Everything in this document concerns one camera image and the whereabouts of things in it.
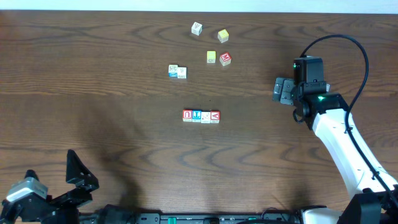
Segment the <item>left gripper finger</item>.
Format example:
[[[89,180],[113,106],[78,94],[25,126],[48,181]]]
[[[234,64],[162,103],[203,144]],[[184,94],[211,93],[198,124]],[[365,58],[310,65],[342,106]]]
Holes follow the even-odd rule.
[[[31,177],[31,178],[33,178],[33,179],[35,179],[35,180],[39,180],[39,177],[37,176],[37,174],[35,173],[35,171],[32,170],[32,169],[29,169],[29,170],[26,171],[25,177],[24,177],[24,178],[26,179],[26,178],[28,178],[28,177]]]
[[[76,152],[69,149],[67,152],[66,183],[76,188],[92,192],[100,187],[98,179],[82,163]]]

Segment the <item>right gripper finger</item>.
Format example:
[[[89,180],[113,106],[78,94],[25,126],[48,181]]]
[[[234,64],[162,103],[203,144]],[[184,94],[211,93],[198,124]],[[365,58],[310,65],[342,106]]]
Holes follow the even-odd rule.
[[[282,90],[283,90],[283,85],[284,85],[284,78],[277,77],[275,80],[275,85],[274,85],[274,90],[273,90],[273,95],[272,95],[272,100],[279,102],[281,95],[282,95]]]
[[[282,84],[282,92],[280,97],[280,103],[283,105],[293,105],[292,90],[295,87],[292,79],[285,79]]]

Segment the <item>red A block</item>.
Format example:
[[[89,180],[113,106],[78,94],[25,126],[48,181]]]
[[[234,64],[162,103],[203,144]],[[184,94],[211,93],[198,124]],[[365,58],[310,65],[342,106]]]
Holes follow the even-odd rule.
[[[220,122],[220,112],[219,111],[211,111],[210,112],[210,121],[211,123],[219,123]]]

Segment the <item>white block red dots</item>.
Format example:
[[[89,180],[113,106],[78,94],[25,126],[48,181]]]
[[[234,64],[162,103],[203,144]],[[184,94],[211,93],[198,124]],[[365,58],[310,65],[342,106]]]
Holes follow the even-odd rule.
[[[202,111],[201,112],[201,123],[203,124],[209,124],[211,123],[211,113],[208,111]]]

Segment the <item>blue J block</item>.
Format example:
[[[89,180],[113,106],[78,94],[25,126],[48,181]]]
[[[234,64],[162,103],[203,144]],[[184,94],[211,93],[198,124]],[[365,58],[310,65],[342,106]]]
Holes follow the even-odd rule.
[[[192,121],[195,123],[201,122],[201,111],[200,110],[193,110],[192,111]]]

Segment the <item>red U block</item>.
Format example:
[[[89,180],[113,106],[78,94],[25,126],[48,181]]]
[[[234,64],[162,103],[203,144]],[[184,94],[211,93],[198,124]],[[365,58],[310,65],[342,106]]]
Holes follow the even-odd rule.
[[[183,122],[192,122],[193,111],[192,110],[183,110],[182,119]]]

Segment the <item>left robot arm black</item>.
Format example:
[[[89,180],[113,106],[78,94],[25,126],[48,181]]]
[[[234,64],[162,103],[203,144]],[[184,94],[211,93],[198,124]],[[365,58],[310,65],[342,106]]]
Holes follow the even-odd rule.
[[[99,188],[99,181],[82,163],[72,149],[67,152],[66,183],[74,189],[58,196],[48,194],[48,188],[40,182],[32,169],[22,181],[15,183],[1,202],[1,223],[22,222],[41,224],[133,224],[135,215],[121,207],[106,205],[93,213],[81,213],[79,208],[92,202],[92,192]]]

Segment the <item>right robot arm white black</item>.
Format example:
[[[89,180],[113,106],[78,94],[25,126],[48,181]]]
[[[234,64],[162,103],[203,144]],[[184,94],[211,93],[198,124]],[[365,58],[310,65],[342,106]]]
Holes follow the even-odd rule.
[[[294,78],[278,77],[272,99],[294,106],[325,145],[345,183],[349,204],[342,211],[305,208],[302,223],[397,223],[397,181],[382,167],[356,128],[349,106],[329,91],[320,57],[294,60]]]

